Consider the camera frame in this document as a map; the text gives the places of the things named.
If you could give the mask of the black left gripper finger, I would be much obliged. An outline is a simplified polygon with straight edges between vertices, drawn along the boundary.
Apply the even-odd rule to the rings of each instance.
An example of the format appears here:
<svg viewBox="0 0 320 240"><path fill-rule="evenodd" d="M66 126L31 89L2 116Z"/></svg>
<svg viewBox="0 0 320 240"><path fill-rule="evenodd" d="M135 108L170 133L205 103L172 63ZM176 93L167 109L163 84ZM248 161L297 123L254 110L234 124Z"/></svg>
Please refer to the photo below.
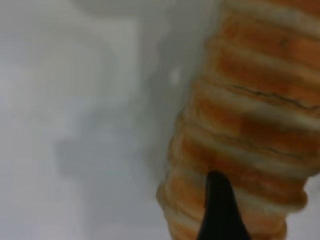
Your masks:
<svg viewBox="0 0 320 240"><path fill-rule="evenodd" d="M205 185L204 217L198 240L249 240L231 182L221 172L209 172Z"/></svg>

